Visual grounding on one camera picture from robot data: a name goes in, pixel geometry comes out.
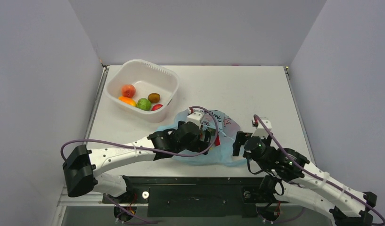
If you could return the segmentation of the light blue plastic bag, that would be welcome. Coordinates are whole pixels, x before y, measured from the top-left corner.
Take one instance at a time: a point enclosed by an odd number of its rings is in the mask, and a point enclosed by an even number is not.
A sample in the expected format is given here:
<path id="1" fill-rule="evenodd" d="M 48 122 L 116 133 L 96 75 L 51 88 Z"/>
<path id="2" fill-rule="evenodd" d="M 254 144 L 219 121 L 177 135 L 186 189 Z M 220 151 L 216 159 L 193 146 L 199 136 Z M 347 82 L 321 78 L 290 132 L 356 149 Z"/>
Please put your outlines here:
<path id="1" fill-rule="evenodd" d="M 218 110 L 209 110 L 211 114 L 218 121 L 218 135 L 220 138 L 220 145 L 213 145 L 208 154 L 203 154 L 195 157 L 180 157 L 173 156 L 172 158 L 188 165 L 212 165 L 222 164 L 228 167 L 234 167 L 244 164 L 243 160 L 233 160 L 232 145 L 236 138 L 236 133 L 241 130 L 241 127 L 231 119 L 227 114 Z M 179 121 L 185 121 L 188 115 L 188 110 L 179 112 L 174 122 L 170 125 L 160 126 L 156 131 L 163 131 L 165 129 L 176 129 Z M 215 125 L 211 116 L 206 112 L 203 118 L 204 129 L 215 129 Z"/>

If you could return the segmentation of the small red fake fruit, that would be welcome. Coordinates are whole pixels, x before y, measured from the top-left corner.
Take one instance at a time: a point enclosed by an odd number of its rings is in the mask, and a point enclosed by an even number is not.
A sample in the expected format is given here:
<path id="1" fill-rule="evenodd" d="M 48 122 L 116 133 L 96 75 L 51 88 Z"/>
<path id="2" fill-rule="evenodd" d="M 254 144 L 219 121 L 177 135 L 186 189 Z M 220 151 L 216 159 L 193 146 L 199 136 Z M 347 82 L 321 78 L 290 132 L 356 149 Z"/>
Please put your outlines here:
<path id="1" fill-rule="evenodd" d="M 154 105 L 154 106 L 151 108 L 151 111 L 156 111 L 156 110 L 158 110 L 158 109 L 160 109 L 160 108 L 162 108 L 162 107 L 163 107 L 162 104 L 156 104 L 156 105 Z"/>

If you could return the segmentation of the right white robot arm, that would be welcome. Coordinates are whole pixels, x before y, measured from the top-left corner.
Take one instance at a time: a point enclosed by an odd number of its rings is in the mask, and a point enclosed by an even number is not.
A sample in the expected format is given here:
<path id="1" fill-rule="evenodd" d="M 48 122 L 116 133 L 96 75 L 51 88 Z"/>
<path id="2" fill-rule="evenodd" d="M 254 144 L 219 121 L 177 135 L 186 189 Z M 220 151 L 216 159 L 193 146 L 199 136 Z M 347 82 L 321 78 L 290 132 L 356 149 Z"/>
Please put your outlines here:
<path id="1" fill-rule="evenodd" d="M 261 172 L 267 173 L 258 188 L 262 200 L 300 205 L 326 216 L 337 226 L 372 225 L 369 211 L 377 202 L 374 193 L 345 186 L 304 155 L 290 148 L 272 147 L 271 141 L 271 137 L 239 131 L 233 144 L 233 156 L 238 156 L 242 147 L 247 165 L 254 161 Z"/>

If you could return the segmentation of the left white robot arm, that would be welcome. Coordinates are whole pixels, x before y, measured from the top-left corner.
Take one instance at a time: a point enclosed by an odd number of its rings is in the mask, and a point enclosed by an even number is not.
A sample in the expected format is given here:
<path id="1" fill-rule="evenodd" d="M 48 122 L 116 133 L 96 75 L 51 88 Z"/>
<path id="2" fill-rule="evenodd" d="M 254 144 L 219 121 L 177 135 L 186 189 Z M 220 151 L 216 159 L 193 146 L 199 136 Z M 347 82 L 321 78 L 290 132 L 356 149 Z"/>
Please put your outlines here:
<path id="1" fill-rule="evenodd" d="M 110 175 L 108 171 L 142 161 L 183 157 L 184 150 L 207 154 L 211 137 L 211 131 L 204 130 L 203 126 L 180 121 L 174 129 L 156 131 L 127 145 L 101 149 L 79 145 L 63 163 L 67 195 L 74 198 L 99 192 L 128 202 L 133 196 L 130 180 L 126 176 Z"/>

